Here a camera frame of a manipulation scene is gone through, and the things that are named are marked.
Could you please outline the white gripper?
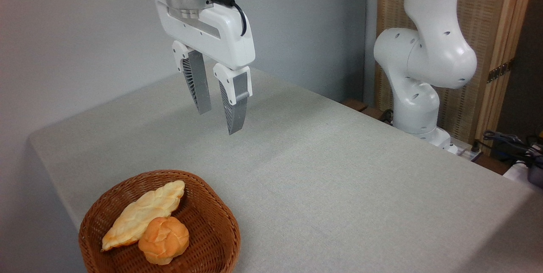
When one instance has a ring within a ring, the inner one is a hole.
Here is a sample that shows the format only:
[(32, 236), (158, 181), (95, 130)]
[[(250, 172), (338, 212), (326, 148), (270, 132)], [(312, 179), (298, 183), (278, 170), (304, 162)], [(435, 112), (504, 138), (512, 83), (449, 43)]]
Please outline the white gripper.
[(242, 129), (253, 95), (248, 65), (255, 60), (249, 21), (234, 0), (155, 0), (178, 71), (183, 74), (199, 114), (211, 111), (204, 56), (217, 62), (228, 132)]

